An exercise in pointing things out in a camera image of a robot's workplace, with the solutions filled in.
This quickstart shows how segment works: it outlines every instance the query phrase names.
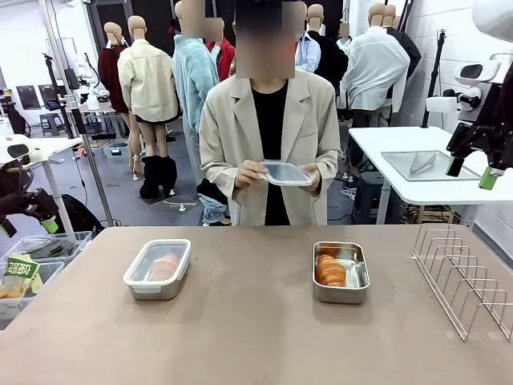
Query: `snack bag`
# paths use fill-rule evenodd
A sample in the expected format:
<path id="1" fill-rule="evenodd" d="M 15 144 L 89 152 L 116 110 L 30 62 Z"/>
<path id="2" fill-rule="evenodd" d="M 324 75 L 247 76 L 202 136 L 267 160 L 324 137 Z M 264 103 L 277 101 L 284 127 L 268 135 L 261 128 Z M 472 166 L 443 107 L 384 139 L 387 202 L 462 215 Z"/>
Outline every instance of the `snack bag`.
<path id="1" fill-rule="evenodd" d="M 23 298 L 29 288 L 37 294 L 42 288 L 38 271 L 39 264 L 29 254 L 11 254 L 0 282 L 0 298 Z"/>

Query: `metal wire rack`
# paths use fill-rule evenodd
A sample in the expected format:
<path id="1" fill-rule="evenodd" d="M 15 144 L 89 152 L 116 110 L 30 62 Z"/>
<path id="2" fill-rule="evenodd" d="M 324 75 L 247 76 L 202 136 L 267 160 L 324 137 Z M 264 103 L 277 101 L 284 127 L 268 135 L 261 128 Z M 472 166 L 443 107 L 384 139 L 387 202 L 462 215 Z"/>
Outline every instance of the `metal wire rack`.
<path id="1" fill-rule="evenodd" d="M 414 260 L 463 341 L 477 323 L 490 324 L 489 318 L 476 322 L 481 318 L 478 313 L 484 312 L 511 342 L 513 321 L 505 321 L 513 303 L 507 301 L 507 291 L 499 287 L 499 281 L 489 276 L 488 268 L 457 237 L 456 229 L 453 225 L 422 225 L 412 251 Z"/>

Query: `dark jacket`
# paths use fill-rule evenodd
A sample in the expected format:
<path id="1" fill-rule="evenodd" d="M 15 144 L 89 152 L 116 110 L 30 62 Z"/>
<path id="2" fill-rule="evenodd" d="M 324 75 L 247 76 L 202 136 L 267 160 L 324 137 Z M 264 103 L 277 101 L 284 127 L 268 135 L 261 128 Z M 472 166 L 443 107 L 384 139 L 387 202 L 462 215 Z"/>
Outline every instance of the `dark jacket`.
<path id="1" fill-rule="evenodd" d="M 386 33 L 390 36 L 394 36 L 395 39 L 401 44 L 401 47 L 404 48 L 404 51 L 410 56 L 410 66 L 408 67 L 408 75 L 407 78 L 412 76 L 417 68 L 418 62 L 422 59 L 420 52 L 418 51 L 417 46 L 413 42 L 413 40 L 406 34 L 406 32 L 402 32 L 400 30 L 396 30 L 391 26 L 386 28 Z"/>
<path id="2" fill-rule="evenodd" d="M 113 46 L 105 48 L 99 53 L 98 75 L 105 89 L 111 94 L 111 106 L 115 111 L 128 112 L 128 107 L 123 101 L 121 84 L 119 83 L 118 59 L 124 47 Z"/>
<path id="3" fill-rule="evenodd" d="M 347 71 L 348 57 L 338 48 L 337 42 L 333 39 L 322 36 L 314 30 L 309 30 L 308 35 L 321 47 L 321 60 L 314 73 L 328 80 L 335 89 L 338 89 L 338 84 Z"/>

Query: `clear plastic lid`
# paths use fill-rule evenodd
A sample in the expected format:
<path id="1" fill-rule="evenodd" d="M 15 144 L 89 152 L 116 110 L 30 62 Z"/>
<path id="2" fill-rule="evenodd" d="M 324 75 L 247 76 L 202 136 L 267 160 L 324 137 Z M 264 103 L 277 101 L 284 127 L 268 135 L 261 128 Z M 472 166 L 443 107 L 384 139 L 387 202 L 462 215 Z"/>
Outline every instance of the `clear plastic lid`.
<path id="1" fill-rule="evenodd" d="M 263 165 L 268 169 L 265 178 L 276 186 L 310 186 L 313 178 L 302 168 L 280 160 L 266 160 Z"/>
<path id="2" fill-rule="evenodd" d="M 168 285 L 181 279 L 187 269 L 191 242 L 187 239 L 156 239 L 139 251 L 123 280 L 129 286 Z"/>

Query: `stool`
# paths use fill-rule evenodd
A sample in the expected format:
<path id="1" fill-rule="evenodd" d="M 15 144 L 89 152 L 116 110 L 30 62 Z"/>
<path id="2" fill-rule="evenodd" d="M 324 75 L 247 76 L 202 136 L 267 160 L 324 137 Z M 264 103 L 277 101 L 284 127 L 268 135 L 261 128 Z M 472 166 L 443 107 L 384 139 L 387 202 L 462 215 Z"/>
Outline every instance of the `stool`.
<path id="1" fill-rule="evenodd" d="M 357 225 L 375 225 L 379 200 L 382 194 L 383 176 L 379 172 L 363 172 L 357 183 L 351 219 Z M 385 223 L 399 223 L 399 196 L 391 189 Z"/>
<path id="2" fill-rule="evenodd" d="M 60 125 L 55 123 L 55 120 L 59 120 Z M 64 124 L 59 114 L 52 112 L 50 114 L 41 114 L 39 116 L 41 122 L 42 135 L 45 136 L 46 132 L 51 133 L 52 136 L 59 136 L 59 131 L 64 131 Z"/>

